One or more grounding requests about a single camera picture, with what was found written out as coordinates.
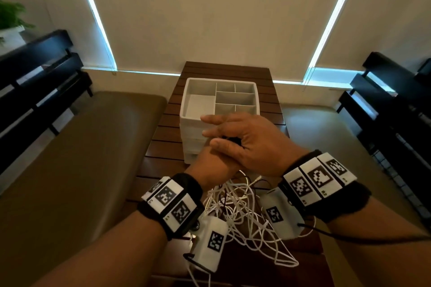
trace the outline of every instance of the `person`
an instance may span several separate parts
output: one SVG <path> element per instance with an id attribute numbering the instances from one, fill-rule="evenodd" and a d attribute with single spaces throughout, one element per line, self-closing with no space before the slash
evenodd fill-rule
<path id="1" fill-rule="evenodd" d="M 242 167 L 264 176 L 281 176 L 309 153 L 261 116 L 233 113 L 202 116 L 201 120 L 215 125 L 202 133 L 211 140 L 185 173 L 203 191 L 228 181 Z M 241 146 L 222 136 L 241 138 Z M 361 210 L 331 220 L 328 227 L 335 234 L 363 238 L 424 234 L 373 197 Z M 33 286 L 143 286 L 166 243 L 159 222 L 135 211 Z M 429 241 L 385 246 L 338 244 L 365 286 L 431 286 Z"/>

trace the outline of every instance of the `person's right forearm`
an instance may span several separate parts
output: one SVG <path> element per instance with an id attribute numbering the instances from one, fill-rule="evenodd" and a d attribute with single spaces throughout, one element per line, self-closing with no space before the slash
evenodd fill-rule
<path id="1" fill-rule="evenodd" d="M 397 238 L 424 234 L 371 197 L 361 211 L 328 223 L 334 234 L 360 238 Z M 431 242 L 362 246 L 337 241 L 365 286 L 431 286 Z"/>

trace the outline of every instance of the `potted plant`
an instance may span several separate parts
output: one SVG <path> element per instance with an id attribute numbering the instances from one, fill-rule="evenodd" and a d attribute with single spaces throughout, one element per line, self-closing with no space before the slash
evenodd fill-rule
<path id="1" fill-rule="evenodd" d="M 19 18 L 23 12 L 25 7 L 22 4 L 0 0 L 0 55 L 24 45 L 19 33 L 25 28 L 35 27 Z"/>

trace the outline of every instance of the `wrist strap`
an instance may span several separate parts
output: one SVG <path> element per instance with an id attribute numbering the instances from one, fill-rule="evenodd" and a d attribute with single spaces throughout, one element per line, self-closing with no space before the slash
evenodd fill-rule
<path id="1" fill-rule="evenodd" d="M 315 150 L 296 161 L 278 185 L 303 215 L 324 222 L 361 210 L 371 192 L 329 153 Z"/>
<path id="2" fill-rule="evenodd" d="M 137 210 L 158 221 L 170 241 L 184 236 L 204 210 L 202 188 L 190 175 L 165 176 L 142 196 Z"/>

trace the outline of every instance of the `person's left hand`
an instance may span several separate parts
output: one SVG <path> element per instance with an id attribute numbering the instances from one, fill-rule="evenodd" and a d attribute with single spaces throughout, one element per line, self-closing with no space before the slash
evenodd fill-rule
<path id="1" fill-rule="evenodd" d="M 184 172 L 191 175 L 204 191 L 209 191 L 231 179 L 242 166 L 234 159 L 209 146 L 207 140 L 196 161 Z"/>

